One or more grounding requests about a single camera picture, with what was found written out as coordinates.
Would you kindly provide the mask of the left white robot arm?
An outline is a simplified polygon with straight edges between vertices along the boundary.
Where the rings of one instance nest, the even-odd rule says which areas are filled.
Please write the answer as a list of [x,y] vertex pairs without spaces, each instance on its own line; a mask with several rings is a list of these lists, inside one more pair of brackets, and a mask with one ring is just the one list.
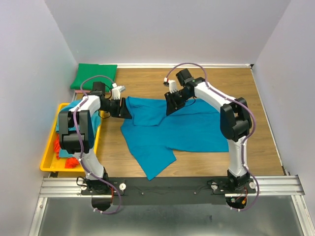
[[86,175],[87,190],[92,193],[103,195],[114,190],[94,151],[96,138],[92,116],[98,111],[104,111],[114,118],[131,119],[126,99],[121,97],[125,89],[125,86],[114,83],[110,99],[105,97],[105,83],[94,82],[91,92],[85,94],[75,107],[61,111],[58,115],[60,147],[80,163]]

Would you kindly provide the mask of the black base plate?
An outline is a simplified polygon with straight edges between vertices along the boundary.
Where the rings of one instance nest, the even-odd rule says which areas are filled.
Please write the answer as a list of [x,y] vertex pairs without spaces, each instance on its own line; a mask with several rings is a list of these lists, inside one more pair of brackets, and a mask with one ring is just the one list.
[[227,177],[111,177],[115,186],[109,194],[87,190],[85,180],[79,184],[81,195],[92,198],[92,206],[101,210],[114,206],[228,204],[244,209],[245,199],[255,194],[255,182],[250,181],[240,190],[231,191]]

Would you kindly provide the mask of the yellow plastic bin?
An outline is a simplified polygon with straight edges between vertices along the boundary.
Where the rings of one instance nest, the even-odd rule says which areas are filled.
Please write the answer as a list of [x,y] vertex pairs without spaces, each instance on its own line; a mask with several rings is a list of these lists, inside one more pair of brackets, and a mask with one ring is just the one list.
[[45,172],[83,172],[82,166],[77,163],[77,166],[67,168],[67,159],[65,157],[56,157],[56,152],[54,148],[54,142],[58,137],[58,115],[61,110],[69,110],[76,106],[80,100],[75,100],[71,103],[61,103],[58,107],[55,119],[52,124],[49,139],[46,144],[46,148],[42,157],[40,164],[40,169]]

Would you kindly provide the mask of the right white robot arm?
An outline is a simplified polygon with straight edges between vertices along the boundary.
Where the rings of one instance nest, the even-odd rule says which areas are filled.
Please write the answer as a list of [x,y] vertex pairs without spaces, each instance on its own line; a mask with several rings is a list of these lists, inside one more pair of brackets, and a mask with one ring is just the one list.
[[239,192],[250,181],[246,144],[252,128],[252,119],[246,100],[222,93],[206,79],[194,78],[188,69],[181,70],[176,77],[182,89],[177,88],[176,81],[168,77],[163,79],[163,84],[169,88],[169,92],[164,95],[166,114],[180,110],[186,101],[193,97],[202,99],[219,112],[220,131],[228,141],[230,156],[226,186],[233,193]]

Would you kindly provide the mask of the teal t shirt in bin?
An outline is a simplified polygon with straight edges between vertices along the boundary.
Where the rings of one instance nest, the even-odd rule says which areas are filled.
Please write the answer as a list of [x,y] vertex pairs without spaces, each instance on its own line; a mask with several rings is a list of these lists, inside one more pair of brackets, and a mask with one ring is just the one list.
[[[63,104],[61,104],[62,107],[61,107],[60,111],[68,111],[68,110],[74,108],[79,103],[80,103],[80,100],[75,100],[75,101],[72,101],[71,103],[63,103]],[[93,127],[93,132],[94,132],[94,140],[96,140],[98,127],[101,125],[101,118],[98,115],[98,113],[94,113],[92,115],[91,121],[92,121],[92,127]],[[59,120],[57,120],[55,132],[57,133],[57,135],[59,134]]]

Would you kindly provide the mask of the blue t shirt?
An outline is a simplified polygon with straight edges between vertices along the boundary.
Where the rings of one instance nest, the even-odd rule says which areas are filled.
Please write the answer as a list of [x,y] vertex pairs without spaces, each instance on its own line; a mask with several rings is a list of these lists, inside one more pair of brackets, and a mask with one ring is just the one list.
[[164,100],[128,97],[126,106],[132,118],[124,120],[121,132],[148,180],[176,161],[174,150],[229,151],[220,131],[219,112],[201,99],[189,101],[170,115],[166,115]]

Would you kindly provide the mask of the orange t shirt in bin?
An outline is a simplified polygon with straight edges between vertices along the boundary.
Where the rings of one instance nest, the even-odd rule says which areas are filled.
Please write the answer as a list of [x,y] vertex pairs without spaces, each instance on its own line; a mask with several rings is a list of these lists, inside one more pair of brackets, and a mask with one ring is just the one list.
[[64,149],[61,149],[59,135],[57,135],[57,137],[54,141],[54,152],[55,152],[56,158],[58,160],[60,158],[65,160],[64,167],[66,169],[74,169],[75,167],[77,167],[79,165],[78,160],[75,157],[73,157],[73,155],[69,154]]

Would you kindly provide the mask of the aluminium frame rail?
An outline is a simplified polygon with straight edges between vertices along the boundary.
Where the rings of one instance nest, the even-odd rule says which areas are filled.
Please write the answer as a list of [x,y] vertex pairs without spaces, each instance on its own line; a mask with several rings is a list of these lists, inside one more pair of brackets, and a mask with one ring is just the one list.
[[45,178],[31,236],[312,236],[298,176],[262,176],[230,189],[226,177]]

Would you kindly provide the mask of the folded pink t shirt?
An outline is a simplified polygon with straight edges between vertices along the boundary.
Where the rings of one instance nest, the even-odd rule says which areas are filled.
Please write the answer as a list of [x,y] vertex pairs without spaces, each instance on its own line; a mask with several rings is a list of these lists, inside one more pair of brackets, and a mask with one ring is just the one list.
[[74,92],[75,93],[86,93],[85,90],[80,90],[80,89],[75,89]]

